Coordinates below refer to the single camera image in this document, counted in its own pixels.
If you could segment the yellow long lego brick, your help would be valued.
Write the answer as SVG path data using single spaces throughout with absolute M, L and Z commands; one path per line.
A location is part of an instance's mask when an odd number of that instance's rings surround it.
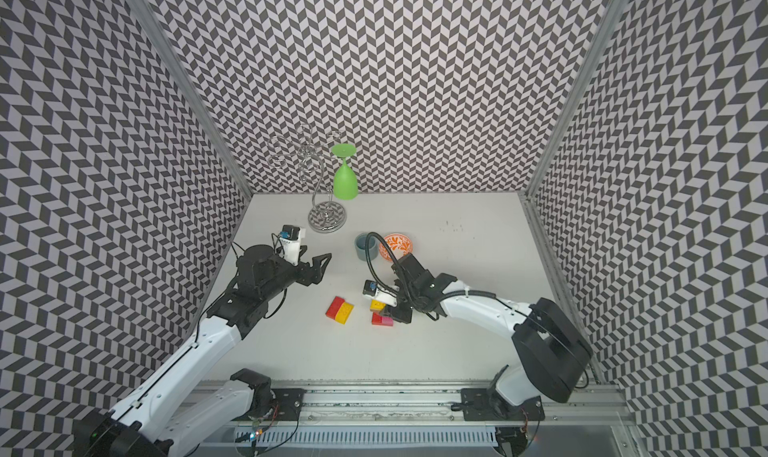
M 340 324 L 345 324 L 353 311 L 354 306 L 348 302 L 344 302 L 341 304 L 339 309 L 337 310 L 336 314 L 334 315 L 334 320 Z

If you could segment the yellow curved lego brick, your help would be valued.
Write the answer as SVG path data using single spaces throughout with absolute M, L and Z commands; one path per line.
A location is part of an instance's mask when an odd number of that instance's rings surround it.
M 386 307 L 387 307 L 387 305 L 384 302 L 377 301 L 377 300 L 372 300 L 371 303 L 370 303 L 369 309 L 372 312 L 380 312 L 380 311 L 384 310 Z

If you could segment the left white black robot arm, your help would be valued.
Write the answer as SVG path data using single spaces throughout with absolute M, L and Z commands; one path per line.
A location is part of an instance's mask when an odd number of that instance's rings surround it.
M 213 395 L 178 409 L 203 377 L 265 318 L 270 301 L 294 283 L 322 281 L 329 253 L 302 261 L 305 246 L 283 252 L 247 248 L 234 277 L 201 316 L 190 338 L 144 383 L 108 411 L 91 411 L 73 425 L 76 456 L 185 456 L 236 417 L 277 415 L 269 377 L 241 369 Z

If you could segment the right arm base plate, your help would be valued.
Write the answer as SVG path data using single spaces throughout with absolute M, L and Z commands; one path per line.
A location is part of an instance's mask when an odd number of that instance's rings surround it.
M 522 421 L 540 422 L 545 419 L 539 397 L 514 406 L 496 391 L 481 388 L 462 388 L 460 401 L 452 403 L 453 412 L 461 412 L 465 421 Z

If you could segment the grey blue ceramic cup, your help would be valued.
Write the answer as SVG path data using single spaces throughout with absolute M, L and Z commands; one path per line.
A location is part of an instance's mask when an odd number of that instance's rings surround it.
M 360 260 L 370 258 L 373 261 L 379 256 L 379 242 L 375 237 L 369 238 L 367 233 L 361 233 L 355 238 L 355 250 Z

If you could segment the red long lego brick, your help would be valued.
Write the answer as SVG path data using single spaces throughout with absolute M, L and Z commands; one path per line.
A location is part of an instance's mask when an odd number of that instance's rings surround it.
M 326 310 L 325 315 L 328 318 L 335 320 L 336 319 L 336 315 L 338 314 L 338 312 L 340 311 L 340 309 L 341 309 L 341 307 L 343 306 L 344 303 L 345 303 L 345 300 L 343 298 L 336 296 L 332 300 L 332 302 L 329 305 L 328 309 Z

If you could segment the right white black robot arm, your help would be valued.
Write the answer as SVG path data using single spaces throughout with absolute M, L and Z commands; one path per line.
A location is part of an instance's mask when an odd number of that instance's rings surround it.
M 515 356 L 495 375 L 490 387 L 493 397 L 514 407 L 539 397 L 569 401 L 593 350 L 554 301 L 503 299 L 453 275 L 435 276 L 411 254 L 397 259 L 392 270 L 396 310 L 462 320 L 512 343 Z

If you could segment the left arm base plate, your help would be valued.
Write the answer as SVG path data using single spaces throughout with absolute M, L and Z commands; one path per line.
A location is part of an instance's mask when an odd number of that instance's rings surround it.
M 249 400 L 246 412 L 238 420 L 271 422 L 297 421 L 301 415 L 306 390 L 275 388 L 257 390 Z

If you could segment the aluminium front rail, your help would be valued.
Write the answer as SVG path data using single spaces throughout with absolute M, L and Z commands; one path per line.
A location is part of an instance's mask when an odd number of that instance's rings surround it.
M 505 410 L 492 405 L 487 381 L 275 381 L 280 423 L 296 409 L 307 426 L 541 425 L 619 426 L 634 419 L 613 385 L 577 389 L 566 403 L 546 397 Z

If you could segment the green plastic wine glass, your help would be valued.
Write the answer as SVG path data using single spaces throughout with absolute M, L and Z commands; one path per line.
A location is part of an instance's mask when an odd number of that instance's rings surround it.
M 341 160 L 333 180 L 334 196 L 341 200 L 352 200 L 358 195 L 358 181 L 355 172 L 348 164 L 348 159 L 356 154 L 356 147 L 350 143 L 339 143 L 334 145 L 331 151 Z

